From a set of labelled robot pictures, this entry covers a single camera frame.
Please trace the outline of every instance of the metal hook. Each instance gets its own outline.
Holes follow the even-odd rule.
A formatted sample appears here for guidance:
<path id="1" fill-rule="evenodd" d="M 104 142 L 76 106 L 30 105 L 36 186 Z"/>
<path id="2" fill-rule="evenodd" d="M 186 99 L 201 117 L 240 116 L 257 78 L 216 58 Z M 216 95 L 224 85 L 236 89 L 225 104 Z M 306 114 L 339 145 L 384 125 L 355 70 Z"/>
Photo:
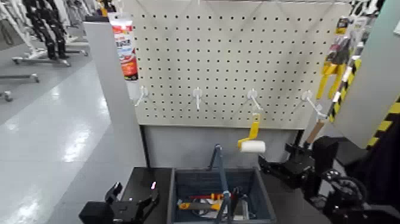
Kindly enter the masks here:
<path id="1" fill-rule="evenodd" d="M 249 90 L 249 92 L 247 92 L 247 99 L 252 99 L 254 102 L 254 105 L 257 107 L 257 109 L 259 110 L 264 110 L 257 102 L 257 100 L 255 100 L 257 97 L 257 91 L 254 89 Z"/>
<path id="2" fill-rule="evenodd" d="M 141 86 L 140 87 L 140 97 L 139 97 L 138 101 L 136 102 L 135 107 L 137 107 L 143 101 L 143 99 L 146 98 L 148 95 L 149 95 L 149 91 L 147 90 L 147 88 L 144 86 Z"/>
<path id="3" fill-rule="evenodd" d="M 199 87 L 197 87 L 196 89 L 193 90 L 193 97 L 196 98 L 197 110 L 200 110 L 200 102 L 201 102 L 200 97 L 201 96 L 203 96 L 203 91 Z"/>
<path id="4" fill-rule="evenodd" d="M 315 104 L 311 101 L 312 95 L 313 95 L 313 93 L 310 90 L 307 90 L 307 91 L 303 92 L 303 94 L 301 95 L 301 100 L 303 102 L 309 102 L 311 104 L 312 108 L 315 110 L 315 112 L 317 112 L 318 116 L 323 117 L 324 119 L 328 118 L 328 116 L 326 114 L 321 113 L 321 110 L 322 110 L 321 104 L 318 104 L 315 106 Z"/>

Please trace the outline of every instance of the wire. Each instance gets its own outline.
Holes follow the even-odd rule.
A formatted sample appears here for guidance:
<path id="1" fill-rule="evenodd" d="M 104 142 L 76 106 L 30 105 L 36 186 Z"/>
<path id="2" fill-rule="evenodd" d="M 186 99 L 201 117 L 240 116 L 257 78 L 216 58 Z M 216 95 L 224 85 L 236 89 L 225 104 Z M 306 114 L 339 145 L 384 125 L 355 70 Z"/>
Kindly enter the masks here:
<path id="1" fill-rule="evenodd" d="M 7 45 L 13 46 L 14 40 L 7 28 L 5 27 L 3 20 L 0 20 L 0 31 L 3 34 L 4 41 Z"/>

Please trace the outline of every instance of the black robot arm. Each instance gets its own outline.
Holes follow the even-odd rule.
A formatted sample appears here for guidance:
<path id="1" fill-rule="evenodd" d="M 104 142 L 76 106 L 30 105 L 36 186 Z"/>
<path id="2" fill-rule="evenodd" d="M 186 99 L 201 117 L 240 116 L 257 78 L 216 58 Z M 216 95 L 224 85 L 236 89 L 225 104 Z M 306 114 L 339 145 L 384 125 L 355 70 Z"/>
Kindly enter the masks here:
<path id="1" fill-rule="evenodd" d="M 367 190 L 363 183 L 332 169 L 338 147 L 336 140 L 325 136 L 314 142 L 312 151 L 287 144 L 290 156 L 284 163 L 269 163 L 261 155 L 258 163 L 265 174 L 279 178 L 292 189 L 300 188 L 304 199 L 333 224 L 400 223 L 393 213 L 366 203 Z M 327 197 L 319 194 L 322 181 L 333 188 Z"/>

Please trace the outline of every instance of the gray plastic bin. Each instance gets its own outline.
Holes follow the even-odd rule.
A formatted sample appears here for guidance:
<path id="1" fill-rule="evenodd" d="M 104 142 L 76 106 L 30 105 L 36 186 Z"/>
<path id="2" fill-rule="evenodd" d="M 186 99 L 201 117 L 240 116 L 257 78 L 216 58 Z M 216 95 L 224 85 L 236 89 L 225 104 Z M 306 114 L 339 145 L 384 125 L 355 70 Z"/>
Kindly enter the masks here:
<path id="1" fill-rule="evenodd" d="M 257 219 L 236 220 L 232 223 L 276 223 L 276 217 L 259 171 L 250 169 L 225 169 L 228 189 L 241 186 L 249 197 L 249 210 Z M 214 223 L 192 214 L 189 210 L 179 210 L 178 199 L 187 199 L 190 195 L 208 195 L 221 193 L 221 179 L 218 169 L 193 170 L 173 169 L 168 202 L 167 223 Z"/>

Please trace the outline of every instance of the white pegboard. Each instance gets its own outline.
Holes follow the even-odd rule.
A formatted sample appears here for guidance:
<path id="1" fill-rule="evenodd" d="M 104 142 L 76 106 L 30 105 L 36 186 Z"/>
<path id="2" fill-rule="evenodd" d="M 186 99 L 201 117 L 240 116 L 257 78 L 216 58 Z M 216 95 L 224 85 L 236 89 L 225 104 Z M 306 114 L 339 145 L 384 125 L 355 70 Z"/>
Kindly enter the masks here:
<path id="1" fill-rule="evenodd" d="M 344 3 L 126 0 L 137 44 L 142 125 L 249 127 L 254 88 L 261 128 L 304 129 Z M 202 89 L 200 110 L 192 91 Z"/>

